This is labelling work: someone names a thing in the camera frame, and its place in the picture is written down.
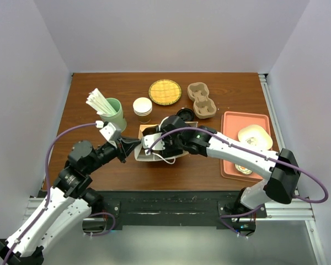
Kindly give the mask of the floral patterned small dish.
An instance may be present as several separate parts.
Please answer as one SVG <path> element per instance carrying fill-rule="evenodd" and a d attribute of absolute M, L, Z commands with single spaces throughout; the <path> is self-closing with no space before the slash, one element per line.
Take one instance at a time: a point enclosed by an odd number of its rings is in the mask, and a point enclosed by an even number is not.
<path fill-rule="evenodd" d="M 241 174 L 244 174 L 244 175 L 250 175 L 250 174 L 253 173 L 252 170 L 249 170 L 249 169 L 247 169 L 247 168 L 245 168 L 245 167 L 243 167 L 243 166 L 240 166 L 240 165 L 238 165 L 238 164 L 235 164 L 234 167 L 235 167 L 235 169 L 236 169 L 238 172 L 240 172 Z"/>

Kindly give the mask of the stack of black lids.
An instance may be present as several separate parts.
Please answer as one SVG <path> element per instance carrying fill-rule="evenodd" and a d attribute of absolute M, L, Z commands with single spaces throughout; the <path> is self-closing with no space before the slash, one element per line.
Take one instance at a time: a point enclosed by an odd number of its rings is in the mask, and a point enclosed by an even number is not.
<path fill-rule="evenodd" d="M 185 122 L 191 122 L 194 121 L 195 114 L 193 110 L 189 108 L 182 108 L 177 112 L 177 116 Z"/>

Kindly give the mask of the cardboard cup carrier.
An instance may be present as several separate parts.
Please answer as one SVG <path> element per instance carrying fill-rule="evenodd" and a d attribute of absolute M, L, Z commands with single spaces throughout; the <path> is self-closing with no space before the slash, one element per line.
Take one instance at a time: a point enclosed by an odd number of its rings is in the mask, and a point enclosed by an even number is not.
<path fill-rule="evenodd" d="M 188 97 L 193 101 L 193 111 L 197 118 L 208 119 L 215 116 L 217 107 L 209 98 L 208 86 L 203 82 L 191 83 L 187 87 Z"/>

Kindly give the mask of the white square bowl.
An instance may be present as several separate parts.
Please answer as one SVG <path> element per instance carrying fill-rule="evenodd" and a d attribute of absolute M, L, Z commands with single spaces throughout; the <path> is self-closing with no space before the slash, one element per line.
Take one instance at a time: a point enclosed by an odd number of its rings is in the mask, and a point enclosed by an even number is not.
<path fill-rule="evenodd" d="M 256 124 L 249 125 L 238 132 L 239 142 L 269 150 L 273 146 L 273 140 L 266 130 Z"/>

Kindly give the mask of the brown paper bag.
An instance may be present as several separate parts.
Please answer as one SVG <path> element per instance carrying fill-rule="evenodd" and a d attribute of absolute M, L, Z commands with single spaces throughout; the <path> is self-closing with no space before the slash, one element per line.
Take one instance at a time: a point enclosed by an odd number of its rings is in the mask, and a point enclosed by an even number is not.
<path fill-rule="evenodd" d="M 156 162 L 164 161 L 170 165 L 175 163 L 177 158 L 188 155 L 187 151 L 182 149 L 171 149 L 166 147 L 164 140 L 159 141 L 151 151 L 148 153 L 148 148 L 154 143 L 154 141 L 161 136 L 158 124 L 140 125 L 138 131 L 138 138 L 141 140 L 141 144 L 134 150 L 135 160 L 138 162 Z"/>

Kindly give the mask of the yellow woven coaster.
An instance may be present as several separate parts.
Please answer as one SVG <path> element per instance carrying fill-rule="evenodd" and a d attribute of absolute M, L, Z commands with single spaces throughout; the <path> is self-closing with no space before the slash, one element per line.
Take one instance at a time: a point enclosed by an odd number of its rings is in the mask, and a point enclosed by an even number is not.
<path fill-rule="evenodd" d="M 158 105 L 172 105 L 181 97 L 180 85 L 169 79 L 160 79 L 151 84 L 148 95 Z"/>

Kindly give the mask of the aluminium frame rail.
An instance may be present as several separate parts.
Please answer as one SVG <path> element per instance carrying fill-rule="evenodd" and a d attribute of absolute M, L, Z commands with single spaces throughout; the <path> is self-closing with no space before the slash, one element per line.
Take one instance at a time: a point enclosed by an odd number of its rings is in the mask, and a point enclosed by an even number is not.
<path fill-rule="evenodd" d="M 267 202 L 265 205 L 266 217 L 260 218 L 257 221 L 305 221 L 306 226 L 310 229 L 309 237 L 316 256 L 318 264 L 324 264 L 326 262 L 325 255 L 322 250 L 322 245 L 318 240 L 318 236 L 314 234 L 315 218 L 313 210 L 306 202 L 301 202 L 297 199 L 293 200 L 291 205 L 279 204 L 277 202 Z M 86 220 L 94 221 L 99 216 L 93 214 L 84 218 Z M 240 232 L 236 232 L 239 236 L 246 236 Z"/>

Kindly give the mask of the white wrapped straws bundle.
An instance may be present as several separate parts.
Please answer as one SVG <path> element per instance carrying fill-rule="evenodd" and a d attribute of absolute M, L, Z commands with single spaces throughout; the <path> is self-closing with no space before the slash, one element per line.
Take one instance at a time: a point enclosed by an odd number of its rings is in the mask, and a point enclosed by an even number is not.
<path fill-rule="evenodd" d="M 114 115 L 116 113 L 114 108 L 107 102 L 106 98 L 97 88 L 89 93 L 86 104 L 102 115 Z"/>

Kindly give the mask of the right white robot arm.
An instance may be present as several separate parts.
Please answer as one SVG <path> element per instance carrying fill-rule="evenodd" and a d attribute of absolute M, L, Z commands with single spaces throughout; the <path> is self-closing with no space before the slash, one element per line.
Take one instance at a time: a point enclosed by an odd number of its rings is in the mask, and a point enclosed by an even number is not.
<path fill-rule="evenodd" d="M 192 127 L 176 115 L 165 118 L 156 128 L 167 151 L 176 149 L 218 158 L 261 176 L 260 182 L 240 191 L 236 201 L 229 205 L 229 213 L 246 217 L 267 202 L 290 204 L 295 198 L 300 173 L 290 150 L 275 152 L 251 146 L 207 126 Z"/>

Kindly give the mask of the green straw holder cup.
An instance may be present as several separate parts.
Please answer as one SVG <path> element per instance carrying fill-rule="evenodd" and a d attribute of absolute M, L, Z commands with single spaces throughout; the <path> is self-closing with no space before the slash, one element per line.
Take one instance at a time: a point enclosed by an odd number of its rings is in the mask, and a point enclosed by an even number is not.
<path fill-rule="evenodd" d="M 120 101 L 116 98 L 107 98 L 106 100 L 114 108 L 116 113 L 114 115 L 100 115 L 100 118 L 102 121 L 114 123 L 123 132 L 126 129 L 127 122 Z"/>

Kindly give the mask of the pink plastic tray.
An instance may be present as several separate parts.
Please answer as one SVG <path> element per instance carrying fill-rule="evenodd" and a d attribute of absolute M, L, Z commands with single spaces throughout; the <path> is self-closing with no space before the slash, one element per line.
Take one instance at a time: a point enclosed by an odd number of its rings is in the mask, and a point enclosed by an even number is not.
<path fill-rule="evenodd" d="M 225 112 L 222 116 L 221 133 L 236 141 L 238 140 L 238 132 L 249 126 L 259 125 L 263 127 L 271 136 L 269 117 L 263 114 L 241 113 L 241 112 Z M 238 172 L 234 164 L 229 161 L 221 161 L 221 175 L 224 178 L 235 179 L 239 181 L 247 181 L 258 183 L 263 178 L 256 173 L 244 175 Z"/>

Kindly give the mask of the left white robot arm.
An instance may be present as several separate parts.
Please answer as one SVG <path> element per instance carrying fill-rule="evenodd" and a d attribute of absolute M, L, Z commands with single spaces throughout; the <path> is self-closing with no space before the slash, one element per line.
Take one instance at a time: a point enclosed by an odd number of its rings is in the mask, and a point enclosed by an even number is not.
<path fill-rule="evenodd" d="M 139 139 L 110 137 L 94 148 L 89 141 L 73 145 L 64 169 L 41 204 L 10 237 L 0 239 L 3 264 L 42 264 L 49 246 L 67 229 L 88 216 L 102 213 L 103 196 L 89 187 L 90 174 L 117 158 L 124 163 Z"/>

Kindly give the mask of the stack of paper cups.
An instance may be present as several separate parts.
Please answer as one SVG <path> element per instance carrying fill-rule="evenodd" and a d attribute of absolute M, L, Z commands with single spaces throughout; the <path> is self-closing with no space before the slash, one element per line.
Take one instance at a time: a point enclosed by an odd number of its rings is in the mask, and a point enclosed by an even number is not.
<path fill-rule="evenodd" d="M 143 124 L 151 120 L 152 101 L 146 97 L 139 97 L 133 102 L 133 110 L 139 121 Z"/>

